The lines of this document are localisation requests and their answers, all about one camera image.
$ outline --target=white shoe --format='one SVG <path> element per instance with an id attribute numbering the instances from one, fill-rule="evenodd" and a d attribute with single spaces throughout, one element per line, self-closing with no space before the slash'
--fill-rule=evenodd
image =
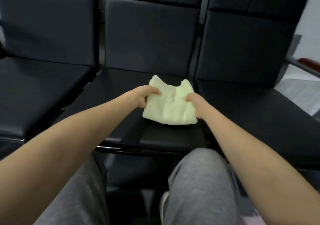
<path id="1" fill-rule="evenodd" d="M 163 223 L 163 210 L 164 210 L 164 205 L 165 205 L 165 202 L 166 202 L 168 196 L 169 196 L 169 191 L 164 192 L 163 195 L 160 198 L 159 208 L 160 208 L 161 224 Z"/>

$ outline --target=person's left arm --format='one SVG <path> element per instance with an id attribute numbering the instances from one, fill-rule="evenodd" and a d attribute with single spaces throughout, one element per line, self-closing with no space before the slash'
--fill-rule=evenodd
<path id="1" fill-rule="evenodd" d="M 51 126 L 0 162 L 0 224 L 33 224 L 90 153 L 145 97 L 140 86 Z"/>

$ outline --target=backrest cushion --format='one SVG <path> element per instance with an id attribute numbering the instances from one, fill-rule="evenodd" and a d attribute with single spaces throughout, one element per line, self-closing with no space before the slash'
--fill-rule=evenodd
<path id="1" fill-rule="evenodd" d="M 106 67 L 187 77 L 200 4 L 105 0 Z"/>
<path id="2" fill-rule="evenodd" d="M 306 0 L 210 0 L 196 79 L 272 87 Z"/>
<path id="3" fill-rule="evenodd" d="M 95 0 L 0 0 L 11 56 L 95 66 Z"/>

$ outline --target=person's right hand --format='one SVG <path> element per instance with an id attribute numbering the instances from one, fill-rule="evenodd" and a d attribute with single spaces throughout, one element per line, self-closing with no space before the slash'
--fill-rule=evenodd
<path id="1" fill-rule="evenodd" d="M 187 95 L 186 101 L 191 101 L 193 106 L 195 107 L 196 118 L 203 119 L 205 117 L 210 105 L 202 96 L 197 93 L 190 93 Z"/>

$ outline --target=person's right arm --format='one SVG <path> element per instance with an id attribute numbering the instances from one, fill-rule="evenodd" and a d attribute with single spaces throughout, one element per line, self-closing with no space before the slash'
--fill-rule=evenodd
<path id="1" fill-rule="evenodd" d="M 266 224 L 320 224 L 320 195 L 286 160 L 210 106 L 189 94 Z"/>

